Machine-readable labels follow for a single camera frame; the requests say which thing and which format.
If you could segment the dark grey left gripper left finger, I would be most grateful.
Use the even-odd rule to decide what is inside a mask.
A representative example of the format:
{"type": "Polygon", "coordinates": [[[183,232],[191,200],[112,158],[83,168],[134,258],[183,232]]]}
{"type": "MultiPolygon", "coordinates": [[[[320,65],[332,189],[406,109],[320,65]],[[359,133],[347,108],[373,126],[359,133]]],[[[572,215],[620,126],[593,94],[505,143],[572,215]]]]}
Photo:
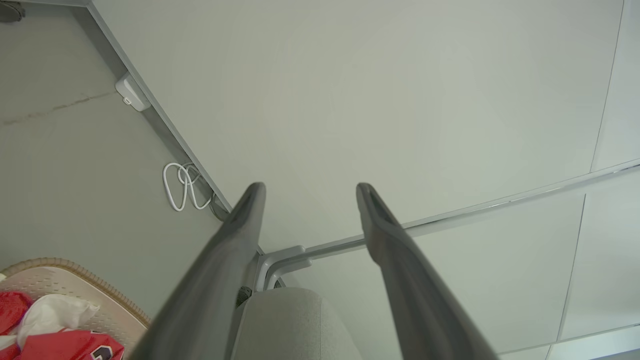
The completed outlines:
{"type": "Polygon", "coordinates": [[[153,317],[129,360],[229,360],[243,276],[258,251],[266,186],[254,182],[153,317]]]}

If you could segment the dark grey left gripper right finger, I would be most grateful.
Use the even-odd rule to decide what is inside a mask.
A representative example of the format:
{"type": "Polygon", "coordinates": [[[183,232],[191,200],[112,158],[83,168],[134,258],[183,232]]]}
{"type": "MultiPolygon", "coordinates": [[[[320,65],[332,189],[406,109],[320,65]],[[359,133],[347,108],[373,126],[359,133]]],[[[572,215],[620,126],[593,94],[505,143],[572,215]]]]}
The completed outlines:
{"type": "Polygon", "coordinates": [[[499,360],[375,188],[356,187],[372,260],[381,269],[403,360],[499,360]]]}

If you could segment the red sports jersey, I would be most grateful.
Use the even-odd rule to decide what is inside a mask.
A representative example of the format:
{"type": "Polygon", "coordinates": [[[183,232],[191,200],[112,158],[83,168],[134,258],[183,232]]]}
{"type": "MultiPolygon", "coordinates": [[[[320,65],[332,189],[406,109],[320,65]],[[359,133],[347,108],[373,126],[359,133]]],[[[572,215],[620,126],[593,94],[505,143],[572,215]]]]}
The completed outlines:
{"type": "Polygon", "coordinates": [[[124,354],[109,334],[80,328],[30,335],[21,350],[0,352],[0,360],[123,360],[124,354]]]}

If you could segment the grey upholstered seat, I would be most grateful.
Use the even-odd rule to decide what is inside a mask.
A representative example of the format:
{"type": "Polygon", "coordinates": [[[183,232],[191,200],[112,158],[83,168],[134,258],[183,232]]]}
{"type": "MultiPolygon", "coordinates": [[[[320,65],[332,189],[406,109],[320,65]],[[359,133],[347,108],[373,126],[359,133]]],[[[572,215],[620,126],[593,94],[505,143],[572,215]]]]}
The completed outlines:
{"type": "Polygon", "coordinates": [[[253,294],[234,314],[228,360],[362,360],[327,299],[282,287],[253,294]]]}

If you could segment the grey metal conduit pipe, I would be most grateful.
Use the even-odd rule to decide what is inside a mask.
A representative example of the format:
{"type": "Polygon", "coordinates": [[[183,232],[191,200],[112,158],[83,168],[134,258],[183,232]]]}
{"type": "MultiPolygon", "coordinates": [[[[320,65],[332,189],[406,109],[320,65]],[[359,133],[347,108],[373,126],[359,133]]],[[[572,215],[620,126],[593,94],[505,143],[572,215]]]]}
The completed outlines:
{"type": "MultiPolygon", "coordinates": [[[[600,182],[605,182],[632,171],[640,170],[640,158],[622,162],[617,165],[593,171],[568,180],[563,180],[547,186],[538,187],[523,193],[512,194],[489,202],[451,210],[450,212],[437,214],[428,218],[402,224],[407,234],[411,237],[420,237],[446,228],[454,223],[462,223],[466,219],[488,214],[503,208],[516,207],[521,204],[550,198],[558,194],[578,191],[600,182]]],[[[258,257],[256,273],[254,276],[253,291],[262,292],[275,288],[276,282],[284,274],[309,268],[313,260],[329,256],[341,255],[365,248],[364,235],[330,241],[306,248],[302,245],[262,254],[258,257]]]]}

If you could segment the beige perforated laundry basket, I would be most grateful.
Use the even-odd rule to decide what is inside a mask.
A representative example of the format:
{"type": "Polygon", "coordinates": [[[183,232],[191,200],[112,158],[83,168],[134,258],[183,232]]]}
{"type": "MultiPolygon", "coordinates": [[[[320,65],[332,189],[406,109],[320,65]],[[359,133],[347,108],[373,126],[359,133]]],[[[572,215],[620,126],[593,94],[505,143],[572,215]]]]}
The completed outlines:
{"type": "Polygon", "coordinates": [[[60,294],[100,307],[82,330],[106,333],[125,347],[123,360],[147,331],[150,318],[130,299],[86,268],[70,260],[42,257],[0,270],[0,292],[23,292],[36,301],[60,294]]]}

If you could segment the white garment with label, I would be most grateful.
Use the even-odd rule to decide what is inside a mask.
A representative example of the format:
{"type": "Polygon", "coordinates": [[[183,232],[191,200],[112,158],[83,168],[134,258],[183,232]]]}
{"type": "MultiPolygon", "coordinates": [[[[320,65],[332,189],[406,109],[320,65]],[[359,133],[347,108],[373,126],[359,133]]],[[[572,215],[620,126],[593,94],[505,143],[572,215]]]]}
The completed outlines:
{"type": "Polygon", "coordinates": [[[32,300],[25,292],[0,292],[0,353],[21,350],[30,336],[79,330],[99,310],[91,301],[68,295],[32,300]]]}

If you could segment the dark round object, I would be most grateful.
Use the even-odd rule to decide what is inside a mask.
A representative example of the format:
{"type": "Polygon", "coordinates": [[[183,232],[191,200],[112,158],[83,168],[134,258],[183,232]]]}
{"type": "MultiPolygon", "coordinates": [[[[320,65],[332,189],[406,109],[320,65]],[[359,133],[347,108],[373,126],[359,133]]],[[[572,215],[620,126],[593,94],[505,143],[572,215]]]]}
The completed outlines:
{"type": "Polygon", "coordinates": [[[0,0],[0,23],[21,22],[25,16],[25,7],[20,2],[0,0]]]}

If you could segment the white wall power adapter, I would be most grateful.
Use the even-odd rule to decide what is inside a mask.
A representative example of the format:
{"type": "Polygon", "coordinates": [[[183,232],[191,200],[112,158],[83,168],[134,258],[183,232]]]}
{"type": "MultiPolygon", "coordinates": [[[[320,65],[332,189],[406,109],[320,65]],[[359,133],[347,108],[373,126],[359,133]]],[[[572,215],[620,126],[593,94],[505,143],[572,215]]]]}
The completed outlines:
{"type": "Polygon", "coordinates": [[[122,97],[122,101],[136,111],[144,112],[151,107],[150,101],[130,72],[126,72],[115,82],[115,89],[122,97]]]}

